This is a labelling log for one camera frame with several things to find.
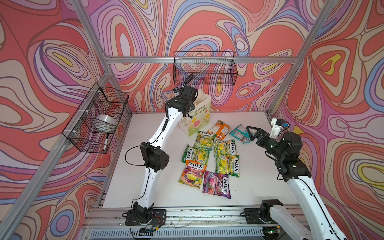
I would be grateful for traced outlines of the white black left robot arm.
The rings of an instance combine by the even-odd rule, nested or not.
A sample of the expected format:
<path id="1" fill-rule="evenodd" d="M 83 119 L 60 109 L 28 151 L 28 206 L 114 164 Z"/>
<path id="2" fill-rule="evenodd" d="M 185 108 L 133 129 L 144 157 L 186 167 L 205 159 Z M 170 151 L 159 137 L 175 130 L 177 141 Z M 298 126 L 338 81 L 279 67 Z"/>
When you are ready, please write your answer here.
<path id="1" fill-rule="evenodd" d="M 176 95 L 166 102 L 165 117 L 154 135 L 148 142 L 140 144 L 145 179 L 140 196 L 133 199 L 130 215 L 142 223 L 149 223 L 153 217 L 158 177 L 170 160 L 170 156 L 165 152 L 166 143 L 181 119 L 189 117 L 190 111 L 195 109 L 194 102 L 197 97 L 197 89 L 190 86 L 181 87 Z"/>

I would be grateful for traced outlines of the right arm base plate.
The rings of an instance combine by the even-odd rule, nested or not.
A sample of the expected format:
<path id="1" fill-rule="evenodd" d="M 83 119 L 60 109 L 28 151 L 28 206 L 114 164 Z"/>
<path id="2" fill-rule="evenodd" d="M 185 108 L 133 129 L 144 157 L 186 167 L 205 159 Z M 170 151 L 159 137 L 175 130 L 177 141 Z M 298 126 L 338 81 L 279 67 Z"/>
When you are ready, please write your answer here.
<path id="1" fill-rule="evenodd" d="M 271 223 L 271 220 L 267 217 L 265 211 L 260 208 L 245 208 L 240 213 L 240 217 L 246 218 L 248 225 Z"/>

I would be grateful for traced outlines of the teal candy bag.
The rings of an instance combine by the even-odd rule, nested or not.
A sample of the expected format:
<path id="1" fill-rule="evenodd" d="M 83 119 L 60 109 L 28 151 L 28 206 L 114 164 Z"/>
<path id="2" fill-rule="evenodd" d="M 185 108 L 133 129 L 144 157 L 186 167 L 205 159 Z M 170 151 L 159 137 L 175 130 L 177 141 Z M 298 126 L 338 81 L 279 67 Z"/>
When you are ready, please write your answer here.
<path id="1" fill-rule="evenodd" d="M 248 134 L 246 127 L 244 127 L 243 125 L 239 125 L 234 128 L 230 132 L 230 135 L 235 137 L 237 140 L 241 141 L 243 144 L 251 142 L 250 135 Z"/>

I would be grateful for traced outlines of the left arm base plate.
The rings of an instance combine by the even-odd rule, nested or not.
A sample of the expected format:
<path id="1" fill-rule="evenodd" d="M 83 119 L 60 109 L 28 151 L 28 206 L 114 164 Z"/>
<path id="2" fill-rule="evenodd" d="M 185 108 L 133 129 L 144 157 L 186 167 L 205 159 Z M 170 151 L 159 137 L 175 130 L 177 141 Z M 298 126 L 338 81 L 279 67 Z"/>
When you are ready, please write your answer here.
<path id="1" fill-rule="evenodd" d="M 166 209 L 154 209 L 150 220 L 140 218 L 133 210 L 128 210 L 122 214 L 125 218 L 126 226 L 162 226 L 166 223 L 167 210 Z"/>

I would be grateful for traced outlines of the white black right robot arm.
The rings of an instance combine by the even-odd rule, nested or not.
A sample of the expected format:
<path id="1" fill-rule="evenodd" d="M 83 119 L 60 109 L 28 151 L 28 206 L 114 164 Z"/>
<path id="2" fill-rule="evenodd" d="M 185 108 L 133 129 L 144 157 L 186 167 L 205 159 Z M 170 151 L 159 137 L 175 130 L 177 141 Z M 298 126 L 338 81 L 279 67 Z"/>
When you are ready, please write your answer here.
<path id="1" fill-rule="evenodd" d="M 303 146 L 301 137 L 285 132 L 280 141 L 261 128 L 247 127 L 251 141 L 266 150 L 278 170 L 278 180 L 288 184 L 306 217 L 306 228 L 279 200 L 264 200 L 259 210 L 262 222 L 277 223 L 293 240 L 345 240 L 347 236 L 338 227 L 322 201 L 307 166 L 299 160 Z"/>

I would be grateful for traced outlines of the white floral paper bag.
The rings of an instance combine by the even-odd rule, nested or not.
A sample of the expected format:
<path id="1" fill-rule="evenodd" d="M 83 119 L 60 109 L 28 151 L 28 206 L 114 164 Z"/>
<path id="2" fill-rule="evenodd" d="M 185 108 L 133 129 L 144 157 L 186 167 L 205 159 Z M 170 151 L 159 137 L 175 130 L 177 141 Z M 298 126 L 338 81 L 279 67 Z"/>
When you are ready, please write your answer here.
<path id="1" fill-rule="evenodd" d="M 195 109 L 189 114 L 192 118 L 183 117 L 179 122 L 179 128 L 188 137 L 200 131 L 210 121 L 211 96 L 202 89 L 198 90 L 198 97 L 194 102 Z"/>

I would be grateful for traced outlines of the purple berries candy bag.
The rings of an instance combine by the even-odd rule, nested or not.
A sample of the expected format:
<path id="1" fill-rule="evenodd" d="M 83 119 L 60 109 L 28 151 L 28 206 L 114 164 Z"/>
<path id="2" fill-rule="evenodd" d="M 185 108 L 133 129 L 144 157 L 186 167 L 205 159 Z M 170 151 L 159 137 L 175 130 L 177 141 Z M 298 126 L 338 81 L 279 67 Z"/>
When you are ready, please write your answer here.
<path id="1" fill-rule="evenodd" d="M 203 182 L 203 193 L 231 199 L 229 175 L 206 171 Z"/>

